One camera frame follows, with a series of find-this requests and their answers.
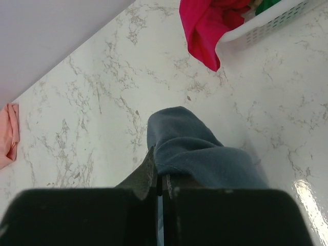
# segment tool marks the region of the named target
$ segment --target red towel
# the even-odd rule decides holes
[[[180,17],[186,34],[188,51],[213,71],[220,68],[215,53],[219,39],[241,26],[240,15],[250,8],[251,0],[181,0]]]

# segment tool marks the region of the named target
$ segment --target green cloth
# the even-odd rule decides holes
[[[258,8],[256,9],[255,15],[259,15],[260,13],[267,10],[268,8],[271,8],[278,2],[280,2],[280,0],[263,0],[260,6],[258,6]]]

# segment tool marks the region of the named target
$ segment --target marble floor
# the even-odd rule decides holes
[[[188,54],[178,2],[137,0],[16,100],[0,217],[23,189],[118,184],[145,156],[148,117],[181,105],[248,151],[328,245],[328,4],[215,73]]]

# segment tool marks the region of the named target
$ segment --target pink cloth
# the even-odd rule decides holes
[[[0,169],[16,160],[18,142],[18,105],[7,104],[0,111]]]
[[[241,26],[250,0],[181,0],[180,17],[186,34],[188,51],[213,71],[220,68],[215,53],[219,39]]]

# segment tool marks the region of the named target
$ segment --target white plastic basket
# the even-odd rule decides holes
[[[227,32],[218,42],[220,49],[242,50],[260,41],[271,32],[290,23],[295,18],[328,0],[281,0],[271,8],[240,27]]]

